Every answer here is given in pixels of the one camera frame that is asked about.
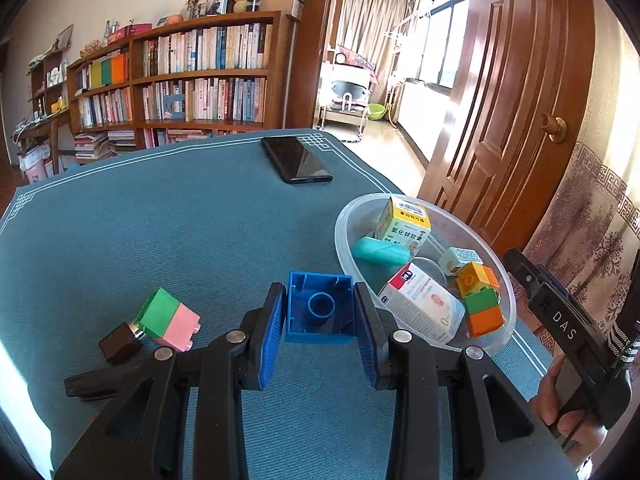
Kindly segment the person's right hand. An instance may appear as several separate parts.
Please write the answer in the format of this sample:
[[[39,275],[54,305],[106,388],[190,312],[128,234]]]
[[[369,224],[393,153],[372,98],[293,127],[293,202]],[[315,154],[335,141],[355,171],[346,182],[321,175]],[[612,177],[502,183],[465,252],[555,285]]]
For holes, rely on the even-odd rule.
[[[579,469],[600,448],[608,430],[600,424],[596,416],[592,413],[586,415],[583,410],[559,415],[560,400],[555,385],[564,361],[565,356],[562,354],[554,358],[547,374],[541,379],[536,396],[529,401],[529,404],[533,412],[547,426],[556,424],[556,429],[564,438],[570,435],[578,422],[582,422],[570,438],[574,444],[565,451],[572,465]]]

